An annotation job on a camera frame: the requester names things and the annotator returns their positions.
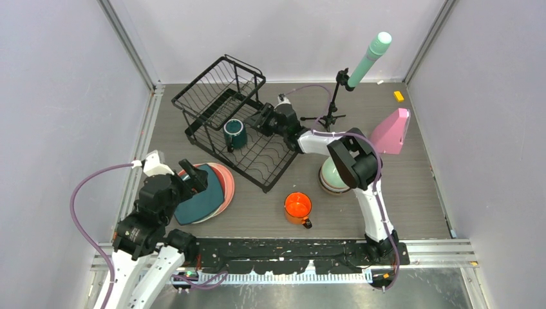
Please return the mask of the dark green mug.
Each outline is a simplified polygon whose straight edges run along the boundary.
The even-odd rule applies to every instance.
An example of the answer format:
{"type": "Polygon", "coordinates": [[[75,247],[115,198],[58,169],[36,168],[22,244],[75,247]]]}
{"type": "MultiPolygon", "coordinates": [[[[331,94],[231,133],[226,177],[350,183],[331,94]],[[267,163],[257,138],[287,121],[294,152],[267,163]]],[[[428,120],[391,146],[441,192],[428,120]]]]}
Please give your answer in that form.
{"type": "Polygon", "coordinates": [[[223,126],[223,135],[229,153],[232,153],[235,149],[242,149],[247,145],[246,127],[239,119],[232,118],[228,120],[223,126]]]}

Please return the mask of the orange mug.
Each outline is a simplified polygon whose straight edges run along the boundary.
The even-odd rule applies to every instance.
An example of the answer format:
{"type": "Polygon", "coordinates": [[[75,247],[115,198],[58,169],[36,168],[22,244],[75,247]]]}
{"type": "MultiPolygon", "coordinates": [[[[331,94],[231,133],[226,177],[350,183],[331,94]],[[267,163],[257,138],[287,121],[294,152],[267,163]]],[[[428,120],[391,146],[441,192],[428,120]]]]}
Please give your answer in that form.
{"type": "Polygon", "coordinates": [[[302,192],[292,192],[284,202],[285,218],[294,225],[302,225],[306,229],[312,228],[309,215],[312,212],[310,198],[302,192]]]}

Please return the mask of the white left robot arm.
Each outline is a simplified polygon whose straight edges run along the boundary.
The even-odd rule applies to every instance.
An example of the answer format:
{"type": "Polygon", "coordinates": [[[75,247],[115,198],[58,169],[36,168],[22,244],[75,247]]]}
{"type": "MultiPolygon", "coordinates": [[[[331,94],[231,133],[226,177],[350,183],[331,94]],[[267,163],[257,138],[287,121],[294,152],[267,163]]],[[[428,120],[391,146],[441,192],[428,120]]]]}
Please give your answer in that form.
{"type": "Polygon", "coordinates": [[[117,225],[95,308],[149,308],[174,271],[198,256],[195,236],[166,227],[179,204],[206,190],[209,173],[183,159],[182,178],[155,154],[132,164],[142,168],[144,186],[133,211],[117,225]]]}

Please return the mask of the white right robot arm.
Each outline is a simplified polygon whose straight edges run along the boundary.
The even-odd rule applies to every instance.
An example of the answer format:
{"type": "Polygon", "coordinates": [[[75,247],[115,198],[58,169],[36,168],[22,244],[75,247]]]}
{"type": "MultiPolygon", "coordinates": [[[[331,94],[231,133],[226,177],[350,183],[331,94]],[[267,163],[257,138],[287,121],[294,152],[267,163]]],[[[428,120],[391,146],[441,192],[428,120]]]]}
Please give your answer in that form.
{"type": "Polygon", "coordinates": [[[302,126],[290,103],[266,104],[247,117],[244,124],[270,136],[281,136],[286,146],[301,154],[322,154],[332,159],[339,176],[355,194],[365,224],[364,245],[368,257],[384,264],[398,252],[398,236],[381,192],[380,155],[360,129],[322,132],[302,126]]]}

